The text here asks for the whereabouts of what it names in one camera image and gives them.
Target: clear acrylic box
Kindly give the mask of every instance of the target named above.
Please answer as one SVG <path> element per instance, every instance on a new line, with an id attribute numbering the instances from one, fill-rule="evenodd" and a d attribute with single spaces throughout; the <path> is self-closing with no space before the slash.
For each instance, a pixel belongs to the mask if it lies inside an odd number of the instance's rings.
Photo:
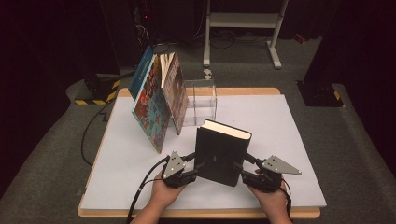
<path id="1" fill-rule="evenodd" d="M 205 119 L 216 120 L 217 95 L 213 79 L 185 80 L 189 105 L 183 126 L 200 126 Z"/>

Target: wrist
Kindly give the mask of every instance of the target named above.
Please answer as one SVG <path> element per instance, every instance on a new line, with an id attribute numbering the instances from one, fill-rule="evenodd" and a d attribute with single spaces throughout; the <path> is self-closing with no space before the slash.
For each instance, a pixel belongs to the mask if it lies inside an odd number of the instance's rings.
<path id="1" fill-rule="evenodd" d="M 290 224 L 292 223 L 288 215 L 279 215 L 268 217 L 271 224 Z"/>
<path id="2" fill-rule="evenodd" d="M 156 215 L 160 216 L 163 213 L 163 211 L 165 211 L 166 207 L 167 206 L 162 205 L 160 203 L 149 201 L 145 208 L 147 208 L 149 211 L 156 213 Z"/>

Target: hand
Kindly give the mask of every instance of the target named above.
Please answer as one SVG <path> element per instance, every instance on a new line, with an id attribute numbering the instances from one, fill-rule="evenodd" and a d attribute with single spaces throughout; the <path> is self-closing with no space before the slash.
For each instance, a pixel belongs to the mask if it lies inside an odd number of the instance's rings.
<path id="1" fill-rule="evenodd" d="M 156 206 L 164 210 L 176 200 L 180 192 L 186 188 L 186 185 L 178 189 L 168 188 L 163 182 L 161 174 L 160 172 L 155 176 L 157 180 L 155 180 L 152 185 L 151 198 L 148 203 L 155 203 Z"/>
<path id="2" fill-rule="evenodd" d="M 280 187 L 286 190 L 285 183 L 283 181 Z M 259 200 L 262 211 L 267 215 L 272 224 L 291 223 L 286 210 L 286 195 L 280 189 L 272 193 L 263 193 L 251 186 L 248 186 L 248 188 Z"/>
<path id="3" fill-rule="evenodd" d="M 131 224 L 157 223 L 163 211 L 171 205 L 180 192 L 186 188 L 186 185 L 178 189 L 168 188 L 161 179 L 161 174 L 162 172 L 155 176 L 156 180 L 154 180 L 152 184 L 151 198 L 148 204 L 136 215 Z"/>

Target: gray carpet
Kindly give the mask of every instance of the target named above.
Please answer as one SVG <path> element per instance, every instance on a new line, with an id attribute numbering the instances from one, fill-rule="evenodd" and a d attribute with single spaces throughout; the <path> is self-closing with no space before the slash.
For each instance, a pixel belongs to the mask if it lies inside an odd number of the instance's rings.
<path id="1" fill-rule="evenodd" d="M 212 48 L 210 69 L 218 87 L 276 87 L 286 95 L 328 206 L 319 218 L 294 223 L 396 223 L 396 181 L 376 152 L 342 85 L 334 84 L 345 107 L 307 107 L 296 80 L 303 80 L 318 40 L 301 45 L 278 40 L 282 69 L 275 70 L 264 42 L 236 42 Z M 213 41 L 217 47 L 223 41 Z M 161 52 L 168 46 L 155 50 Z M 203 47 L 172 45 L 186 79 L 203 78 Z M 121 80 L 127 87 L 130 77 Z M 83 82 L 67 90 L 73 102 Z M 77 214 L 91 166 L 80 155 L 84 130 L 102 105 L 74 105 L 53 125 L 22 166 L 0 201 L 0 223 L 124 223 L 123 218 L 86 218 Z M 107 107 L 107 117 L 112 105 Z M 106 122 L 98 116 L 84 141 L 94 161 Z M 263 223 L 262 220 L 164 219 L 160 223 Z"/>

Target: book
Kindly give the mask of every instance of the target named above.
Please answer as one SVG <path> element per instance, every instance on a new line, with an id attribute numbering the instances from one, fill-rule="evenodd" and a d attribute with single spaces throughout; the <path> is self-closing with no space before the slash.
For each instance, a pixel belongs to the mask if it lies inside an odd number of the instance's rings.
<path id="1" fill-rule="evenodd" d="M 181 133 L 186 116 L 189 98 L 184 85 L 183 72 L 180 67 L 177 52 L 162 54 L 162 84 L 163 95 L 168 103 L 177 134 Z"/>
<path id="2" fill-rule="evenodd" d="M 134 76 L 132 77 L 131 85 L 128 87 L 129 93 L 131 93 L 132 98 L 136 100 L 136 96 L 139 93 L 142 83 L 145 80 L 145 76 L 147 75 L 151 65 L 152 59 L 154 57 L 154 52 L 151 46 L 148 46 L 143 53 L 142 59 L 140 60 L 139 65 L 134 72 Z"/>
<path id="3" fill-rule="evenodd" d="M 134 98 L 134 117 L 161 153 L 170 119 L 180 134 L 189 103 L 177 53 L 157 55 L 148 47 L 129 92 Z"/>
<path id="4" fill-rule="evenodd" d="M 198 176 L 235 187 L 239 171 L 234 168 L 237 162 L 243 165 L 248 151 L 251 133 L 235 127 L 206 119 L 197 128 L 194 167 L 199 169 Z"/>
<path id="5" fill-rule="evenodd" d="M 161 63 L 157 55 L 153 55 L 151 59 L 149 70 L 136 95 L 132 113 L 151 144 L 161 153 L 171 116 L 161 89 Z"/>

